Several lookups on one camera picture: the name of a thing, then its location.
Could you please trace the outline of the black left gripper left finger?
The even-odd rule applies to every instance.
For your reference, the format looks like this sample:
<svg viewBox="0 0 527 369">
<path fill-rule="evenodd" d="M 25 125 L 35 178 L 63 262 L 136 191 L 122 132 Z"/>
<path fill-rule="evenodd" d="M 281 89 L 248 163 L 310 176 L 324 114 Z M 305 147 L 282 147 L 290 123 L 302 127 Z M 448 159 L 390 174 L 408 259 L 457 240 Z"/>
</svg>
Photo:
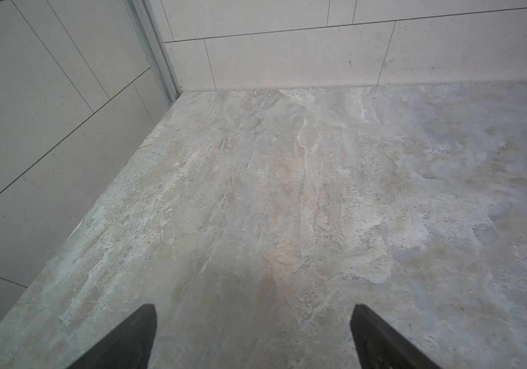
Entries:
<svg viewBox="0 0 527 369">
<path fill-rule="evenodd" d="M 68 368 L 147 369 L 156 333 L 155 305 L 143 304 Z"/>
</svg>

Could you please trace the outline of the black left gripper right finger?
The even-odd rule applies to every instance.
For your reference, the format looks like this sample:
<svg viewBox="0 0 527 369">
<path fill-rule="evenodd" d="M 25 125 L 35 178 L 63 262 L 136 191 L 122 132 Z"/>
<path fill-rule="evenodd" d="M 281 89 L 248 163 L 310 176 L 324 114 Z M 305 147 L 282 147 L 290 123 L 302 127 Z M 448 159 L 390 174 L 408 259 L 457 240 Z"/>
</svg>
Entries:
<svg viewBox="0 0 527 369">
<path fill-rule="evenodd" d="M 362 368 L 440 368 L 365 304 L 355 306 L 349 326 Z"/>
</svg>

